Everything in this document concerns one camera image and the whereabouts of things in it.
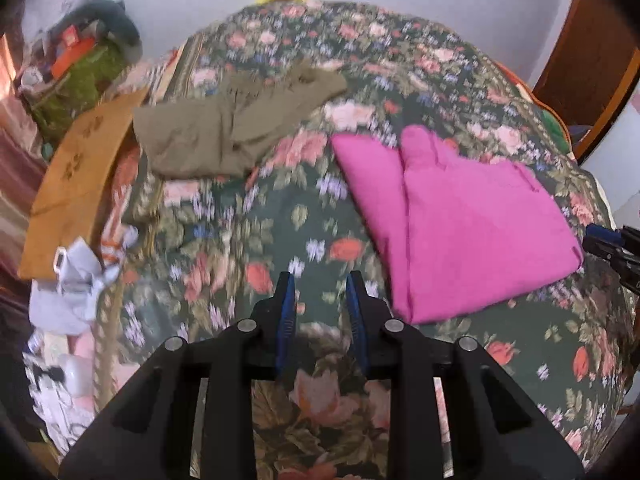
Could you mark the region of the pink pants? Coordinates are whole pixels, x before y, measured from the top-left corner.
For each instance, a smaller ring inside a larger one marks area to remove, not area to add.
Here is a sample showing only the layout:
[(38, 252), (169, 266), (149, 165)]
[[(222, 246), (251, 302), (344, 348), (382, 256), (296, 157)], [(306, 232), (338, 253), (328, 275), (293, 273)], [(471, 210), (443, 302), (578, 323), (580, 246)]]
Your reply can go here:
[(406, 322), (471, 314), (582, 266), (564, 214), (519, 162), (464, 158), (418, 125), (399, 148), (349, 133), (331, 144)]

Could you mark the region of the light grey cloth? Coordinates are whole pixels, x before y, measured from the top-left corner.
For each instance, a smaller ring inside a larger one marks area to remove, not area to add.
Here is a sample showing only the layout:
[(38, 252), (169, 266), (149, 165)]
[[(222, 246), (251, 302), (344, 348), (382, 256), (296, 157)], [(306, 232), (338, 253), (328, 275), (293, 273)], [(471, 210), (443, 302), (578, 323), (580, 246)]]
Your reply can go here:
[(127, 232), (122, 244), (108, 248), (114, 257), (103, 264), (82, 237), (68, 247), (58, 247), (53, 257), (53, 282), (32, 280), (29, 322), (47, 333), (79, 336), (96, 320), (100, 295), (118, 278), (126, 250), (137, 243), (138, 232)]

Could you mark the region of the wooden door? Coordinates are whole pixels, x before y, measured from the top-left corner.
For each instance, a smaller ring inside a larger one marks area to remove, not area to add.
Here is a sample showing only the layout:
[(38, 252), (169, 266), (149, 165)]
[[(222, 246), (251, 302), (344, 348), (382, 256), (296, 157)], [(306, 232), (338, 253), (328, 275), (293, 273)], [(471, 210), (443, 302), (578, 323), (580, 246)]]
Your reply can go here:
[(586, 132), (572, 142), (583, 162), (623, 111), (639, 80), (636, 38), (611, 0), (572, 0), (534, 95), (567, 127)]

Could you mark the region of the dark floral blanket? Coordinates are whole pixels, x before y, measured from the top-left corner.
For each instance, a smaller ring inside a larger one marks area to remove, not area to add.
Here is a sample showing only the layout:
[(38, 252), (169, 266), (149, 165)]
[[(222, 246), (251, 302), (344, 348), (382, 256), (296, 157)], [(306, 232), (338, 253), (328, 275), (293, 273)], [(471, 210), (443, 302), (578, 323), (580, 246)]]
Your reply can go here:
[(103, 408), (167, 338), (207, 339), (247, 316), (288, 271), (298, 358), (277, 384), (254, 385), (259, 477), (382, 479), (390, 388), (349, 357), (341, 302), (348, 272), (375, 296), (386, 274), (330, 136), (392, 147), (422, 124), (462, 155), (529, 167), (576, 233), (613, 219), (597, 180), (497, 63), (441, 24), (370, 4), (249, 6), (186, 40), (154, 101), (212, 96), (234, 72), (277, 79), (299, 60), (341, 73), (347, 91), (246, 177), (164, 181), (139, 165), (124, 220), (140, 237), (100, 299), (94, 402)]

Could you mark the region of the brown wooden headboard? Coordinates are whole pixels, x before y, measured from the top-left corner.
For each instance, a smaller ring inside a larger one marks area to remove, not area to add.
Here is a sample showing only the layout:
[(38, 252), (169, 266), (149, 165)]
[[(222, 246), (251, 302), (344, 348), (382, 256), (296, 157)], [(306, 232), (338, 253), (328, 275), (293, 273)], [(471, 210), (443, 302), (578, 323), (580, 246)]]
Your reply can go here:
[(148, 92), (144, 87), (101, 103), (79, 115), (66, 132), (32, 204), (19, 278), (54, 280), (56, 251), (78, 237), (100, 251), (114, 165), (130, 143), (134, 110)]

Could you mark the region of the pink striped curtain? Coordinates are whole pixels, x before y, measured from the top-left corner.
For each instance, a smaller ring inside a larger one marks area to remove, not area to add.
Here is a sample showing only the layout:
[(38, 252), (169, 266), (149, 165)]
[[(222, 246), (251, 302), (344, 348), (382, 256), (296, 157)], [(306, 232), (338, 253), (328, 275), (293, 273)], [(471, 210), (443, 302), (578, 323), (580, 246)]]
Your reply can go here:
[(47, 169), (41, 136), (16, 95), (6, 35), (1, 36), (1, 283), (18, 279), (32, 203)]

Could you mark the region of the olive green pants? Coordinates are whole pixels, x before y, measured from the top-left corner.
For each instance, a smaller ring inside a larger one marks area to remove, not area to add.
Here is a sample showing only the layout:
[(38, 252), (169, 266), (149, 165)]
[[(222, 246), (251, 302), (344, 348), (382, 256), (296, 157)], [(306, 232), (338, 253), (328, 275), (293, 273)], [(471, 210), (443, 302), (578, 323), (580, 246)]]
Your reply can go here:
[(212, 96), (137, 108), (134, 134), (151, 170), (165, 179), (242, 177), (346, 90), (341, 74), (305, 61), (271, 84), (237, 72), (224, 76)]

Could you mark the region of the green floral box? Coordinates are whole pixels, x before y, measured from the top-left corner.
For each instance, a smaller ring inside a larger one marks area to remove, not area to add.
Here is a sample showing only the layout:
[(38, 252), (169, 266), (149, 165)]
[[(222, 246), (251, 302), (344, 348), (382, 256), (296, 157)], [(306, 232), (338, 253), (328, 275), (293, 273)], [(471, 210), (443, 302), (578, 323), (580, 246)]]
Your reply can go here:
[(52, 87), (28, 96), (26, 102), (43, 142), (57, 148), (76, 117), (95, 107), (126, 67), (119, 47), (104, 40), (70, 66)]

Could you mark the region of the orange box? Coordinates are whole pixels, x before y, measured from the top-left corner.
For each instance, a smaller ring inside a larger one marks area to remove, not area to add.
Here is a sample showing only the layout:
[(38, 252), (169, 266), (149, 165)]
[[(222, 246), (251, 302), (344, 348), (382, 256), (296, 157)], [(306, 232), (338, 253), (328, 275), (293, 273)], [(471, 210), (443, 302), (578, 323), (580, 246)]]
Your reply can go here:
[(60, 79), (66, 70), (89, 53), (96, 44), (92, 35), (81, 37), (75, 25), (67, 26), (62, 31), (61, 42), (56, 50), (56, 58), (51, 66), (51, 75)]

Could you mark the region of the grey plush toy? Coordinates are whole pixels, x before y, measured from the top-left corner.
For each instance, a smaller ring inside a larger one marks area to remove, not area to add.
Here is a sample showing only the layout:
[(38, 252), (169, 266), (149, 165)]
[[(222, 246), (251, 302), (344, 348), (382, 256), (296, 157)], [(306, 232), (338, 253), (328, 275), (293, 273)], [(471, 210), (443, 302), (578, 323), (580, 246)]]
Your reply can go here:
[(74, 0), (51, 27), (50, 38), (60, 39), (70, 26), (78, 28), (93, 22), (100, 22), (122, 46), (135, 48), (141, 44), (140, 32), (128, 16), (124, 0)]

